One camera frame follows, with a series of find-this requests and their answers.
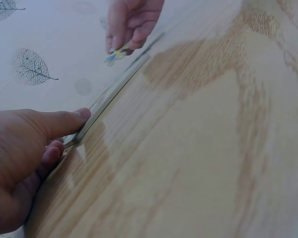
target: finger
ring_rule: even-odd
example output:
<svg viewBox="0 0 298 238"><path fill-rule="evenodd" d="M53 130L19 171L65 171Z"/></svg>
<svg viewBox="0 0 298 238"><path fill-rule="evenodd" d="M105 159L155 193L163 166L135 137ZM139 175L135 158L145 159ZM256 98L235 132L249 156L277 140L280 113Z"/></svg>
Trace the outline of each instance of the finger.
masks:
<svg viewBox="0 0 298 238"><path fill-rule="evenodd" d="M82 108L74 113L53 112L40 113L40 125L46 140L63 137L76 133L90 117L90 110Z"/></svg>
<svg viewBox="0 0 298 238"><path fill-rule="evenodd" d="M111 2L107 21L108 28L106 31L106 49L114 48L119 49L125 39L126 20L127 20L128 8L121 0L114 0Z"/></svg>
<svg viewBox="0 0 298 238"><path fill-rule="evenodd" d="M139 26L142 26L145 22L153 22L155 26L159 16L160 11L140 12L128 19L127 27L135 29Z"/></svg>
<svg viewBox="0 0 298 238"><path fill-rule="evenodd" d="M146 39L144 39L143 41L140 41L140 42L135 42L134 40L130 40L129 41L129 49L134 51L136 49L140 49L144 46L144 44L146 43Z"/></svg>
<svg viewBox="0 0 298 238"><path fill-rule="evenodd" d="M60 137L60 138L57 138L57 139L54 139L54 140L50 140L47 144L49 145L49 144L51 144L53 141L60 141L60 142L64 142L64 138L63 137Z"/></svg>
<svg viewBox="0 0 298 238"><path fill-rule="evenodd" d="M41 164L35 170L40 182L43 182L58 165L63 151L63 149L60 150L58 147L50 147L44 153Z"/></svg>
<svg viewBox="0 0 298 238"><path fill-rule="evenodd" d="M11 193L13 200L12 204L14 205L12 207L20 208L16 209L14 213L11 210L9 211L10 214L13 213L16 215L16 217L9 219L9 223L16 226L14 229L18 228L25 222L31 210L33 199L40 185L56 167L59 160L60 151L58 148L50 147L44 154L42 164L38 167L36 172L33 172L24 181L19 183Z"/></svg>
<svg viewBox="0 0 298 238"><path fill-rule="evenodd" d="M59 149L59 151L61 152L61 155L64 151L64 144L58 140L54 140L52 141L49 145L45 146L45 151L47 151L49 148L51 147L56 147Z"/></svg>
<svg viewBox="0 0 298 238"><path fill-rule="evenodd" d="M141 26L137 27L134 31L132 40L136 43L146 40L147 37L151 34L156 22L146 21Z"/></svg>

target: leaf pattern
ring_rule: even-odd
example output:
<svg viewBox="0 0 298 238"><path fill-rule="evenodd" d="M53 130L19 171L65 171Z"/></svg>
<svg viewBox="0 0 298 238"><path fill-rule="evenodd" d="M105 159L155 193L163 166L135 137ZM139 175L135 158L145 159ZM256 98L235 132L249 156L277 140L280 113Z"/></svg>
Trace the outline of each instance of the leaf pattern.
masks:
<svg viewBox="0 0 298 238"><path fill-rule="evenodd" d="M25 8L16 8L14 0L0 0L0 21L10 17L17 10Z"/></svg>
<svg viewBox="0 0 298 238"><path fill-rule="evenodd" d="M102 26L102 28L104 29L104 30L106 30L107 29L107 20L106 20L106 17L104 17L104 16L102 16L102 17L100 17L99 18L99 22L100 22L100 25Z"/></svg>
<svg viewBox="0 0 298 238"><path fill-rule="evenodd" d="M19 49L16 51L12 65L17 71L18 79L25 85L39 85L51 78L48 68L41 57L32 50Z"/></svg>

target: fingernail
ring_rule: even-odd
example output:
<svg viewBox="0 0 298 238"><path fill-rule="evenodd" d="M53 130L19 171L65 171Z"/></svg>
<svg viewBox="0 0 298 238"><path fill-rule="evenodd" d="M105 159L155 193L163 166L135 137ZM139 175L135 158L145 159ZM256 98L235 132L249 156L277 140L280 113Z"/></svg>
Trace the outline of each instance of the fingernail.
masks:
<svg viewBox="0 0 298 238"><path fill-rule="evenodd" d="M78 114L84 120L87 120L90 117L90 110L88 108L80 108L74 113Z"/></svg>
<svg viewBox="0 0 298 238"><path fill-rule="evenodd" d="M118 48L118 37L117 36L114 36L113 38L113 48L116 49Z"/></svg>

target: light wood surface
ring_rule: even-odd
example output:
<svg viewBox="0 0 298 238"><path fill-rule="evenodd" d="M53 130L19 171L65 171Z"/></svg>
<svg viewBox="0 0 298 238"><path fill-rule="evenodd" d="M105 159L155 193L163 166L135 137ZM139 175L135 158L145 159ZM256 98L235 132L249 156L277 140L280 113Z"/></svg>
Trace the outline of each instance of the light wood surface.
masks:
<svg viewBox="0 0 298 238"><path fill-rule="evenodd" d="M213 0L42 185L27 238L298 238L298 0Z"/></svg>

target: yellow toy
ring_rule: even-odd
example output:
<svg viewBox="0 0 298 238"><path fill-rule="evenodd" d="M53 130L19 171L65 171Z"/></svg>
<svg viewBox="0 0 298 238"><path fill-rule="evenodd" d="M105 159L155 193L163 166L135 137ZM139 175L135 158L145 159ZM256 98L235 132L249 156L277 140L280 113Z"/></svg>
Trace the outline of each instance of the yellow toy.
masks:
<svg viewBox="0 0 298 238"><path fill-rule="evenodd" d="M120 49L114 50L111 49L111 52L113 53L106 58L105 62L107 62L108 66L112 66L116 60L121 60L123 57L126 56L126 51L129 49L128 43L124 44Z"/></svg>

